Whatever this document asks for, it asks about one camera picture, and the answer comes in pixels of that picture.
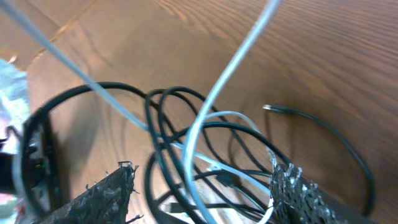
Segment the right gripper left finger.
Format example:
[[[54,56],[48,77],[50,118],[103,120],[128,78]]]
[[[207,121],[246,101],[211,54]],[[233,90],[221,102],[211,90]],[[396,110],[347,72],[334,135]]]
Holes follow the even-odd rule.
[[[131,194],[135,192],[134,179],[138,166],[122,161],[119,168],[84,193],[41,218],[38,223],[131,223],[127,221]]]

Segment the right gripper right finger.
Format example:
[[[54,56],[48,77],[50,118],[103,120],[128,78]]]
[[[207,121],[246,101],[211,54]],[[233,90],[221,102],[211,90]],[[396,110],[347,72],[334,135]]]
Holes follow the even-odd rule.
[[[278,223],[374,223],[320,190],[316,183],[305,180],[302,169],[293,164],[274,167],[271,193]]]

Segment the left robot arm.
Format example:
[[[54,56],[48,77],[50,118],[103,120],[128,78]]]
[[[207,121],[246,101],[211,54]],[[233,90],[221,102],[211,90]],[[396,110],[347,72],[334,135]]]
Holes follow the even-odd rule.
[[[62,200],[49,114],[29,106],[26,73],[1,60],[1,223],[40,223]]]

